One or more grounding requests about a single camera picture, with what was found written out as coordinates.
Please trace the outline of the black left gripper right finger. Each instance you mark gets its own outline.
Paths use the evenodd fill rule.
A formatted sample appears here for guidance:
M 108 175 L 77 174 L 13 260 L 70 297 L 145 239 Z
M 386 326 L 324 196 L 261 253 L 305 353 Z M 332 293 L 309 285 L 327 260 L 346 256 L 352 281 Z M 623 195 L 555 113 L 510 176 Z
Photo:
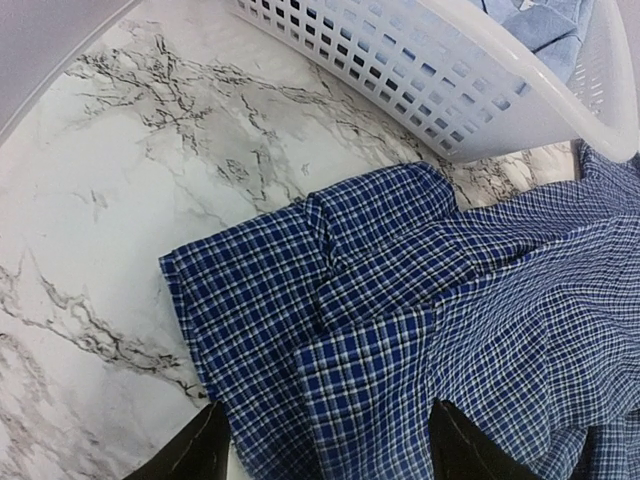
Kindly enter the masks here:
M 435 401 L 429 416 L 436 479 L 532 479 L 533 472 L 495 444 L 449 401 Z

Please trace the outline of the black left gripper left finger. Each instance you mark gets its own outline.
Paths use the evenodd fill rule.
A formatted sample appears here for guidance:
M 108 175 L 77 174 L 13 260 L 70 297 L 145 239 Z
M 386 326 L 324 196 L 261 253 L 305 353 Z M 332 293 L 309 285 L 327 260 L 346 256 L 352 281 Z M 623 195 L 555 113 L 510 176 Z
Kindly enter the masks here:
M 230 426 L 220 402 L 204 407 L 130 480 L 219 480 L 228 468 Z

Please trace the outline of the blue checked shirt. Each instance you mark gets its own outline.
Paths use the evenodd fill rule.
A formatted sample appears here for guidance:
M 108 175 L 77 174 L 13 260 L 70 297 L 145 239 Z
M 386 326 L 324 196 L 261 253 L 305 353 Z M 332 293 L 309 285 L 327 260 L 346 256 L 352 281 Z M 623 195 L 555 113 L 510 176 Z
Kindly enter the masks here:
M 544 479 L 639 475 L 639 163 L 460 211 L 426 163 L 160 259 L 253 479 L 430 479 L 449 401 Z

